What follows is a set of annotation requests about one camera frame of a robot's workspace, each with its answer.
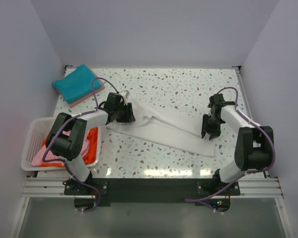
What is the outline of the white t shirt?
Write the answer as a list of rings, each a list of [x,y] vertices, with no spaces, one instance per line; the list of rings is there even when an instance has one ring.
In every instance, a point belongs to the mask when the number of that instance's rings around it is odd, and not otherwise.
[[[215,156],[215,143],[201,136],[202,119],[130,98],[136,121],[112,122],[106,127],[159,145],[205,157]]]

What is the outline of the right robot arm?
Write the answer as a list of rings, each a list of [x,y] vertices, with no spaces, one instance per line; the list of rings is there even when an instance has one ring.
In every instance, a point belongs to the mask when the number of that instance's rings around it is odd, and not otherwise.
[[[218,169],[211,181],[203,188],[222,195],[229,189],[229,183],[247,173],[261,172],[275,161],[274,134],[270,126],[254,122],[233,101],[226,101],[223,94],[209,98],[209,114],[203,115],[201,137],[209,140],[221,135],[221,125],[227,123],[236,133],[237,141],[234,161]]]

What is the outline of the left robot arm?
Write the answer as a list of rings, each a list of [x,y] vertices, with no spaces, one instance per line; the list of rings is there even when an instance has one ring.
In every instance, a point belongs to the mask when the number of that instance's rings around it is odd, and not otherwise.
[[[127,102],[129,95],[127,90],[109,93],[107,100],[96,109],[76,116],[60,113],[54,121],[42,160],[44,163],[63,163],[70,176],[77,181],[75,188],[81,194],[89,194],[93,189],[93,182],[88,179],[91,172],[81,155],[85,132],[112,122],[135,122],[132,104]]]

